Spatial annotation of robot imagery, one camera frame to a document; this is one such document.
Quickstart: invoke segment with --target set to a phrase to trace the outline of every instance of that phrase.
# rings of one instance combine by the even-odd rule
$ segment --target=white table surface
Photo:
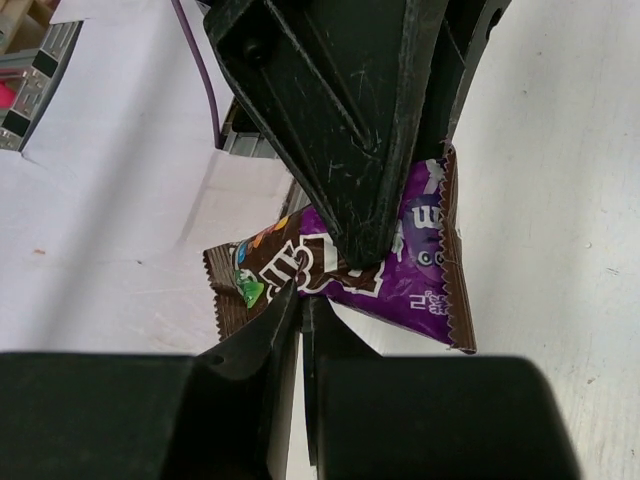
[[[120,1],[127,16],[80,2],[52,105],[24,155],[0,152],[4,350],[208,348],[200,251],[271,223],[286,190],[277,162],[214,152],[168,2]],[[639,23],[631,0],[514,0],[455,136],[480,352],[542,369],[586,479],[640,478]],[[381,352],[455,354],[339,311]],[[304,479],[297,400],[290,476]]]

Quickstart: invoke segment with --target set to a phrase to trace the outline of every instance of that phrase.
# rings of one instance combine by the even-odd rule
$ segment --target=purple candy wrapper
[[[291,279],[301,295],[324,295],[466,352],[475,352],[455,232],[456,155],[414,164],[391,252],[350,269],[309,206],[259,234],[204,252],[221,338],[255,318]]]

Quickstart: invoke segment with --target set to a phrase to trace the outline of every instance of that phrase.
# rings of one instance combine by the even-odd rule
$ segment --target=purple cable
[[[215,144],[215,147],[217,149],[220,149],[222,148],[222,145],[220,145],[220,120],[218,119],[218,103],[216,102],[216,95],[213,92],[213,86],[211,85],[211,79],[209,78],[207,67],[204,64],[204,60],[202,59],[202,55],[200,54],[200,50],[198,49],[198,44],[196,43],[196,39],[193,36],[193,32],[191,31],[191,27],[189,26],[189,20],[184,13],[184,9],[182,8],[180,0],[171,0],[171,3],[173,4],[173,9],[176,11],[176,15],[178,16],[178,21],[180,22],[180,26],[182,27],[182,31],[184,32],[184,36],[187,38],[189,50],[191,50],[193,59],[196,61],[196,66],[198,67],[198,72],[200,72],[200,77],[202,77],[204,89],[206,90],[207,98],[209,99],[209,109],[211,110],[211,123],[213,123],[213,143]]]

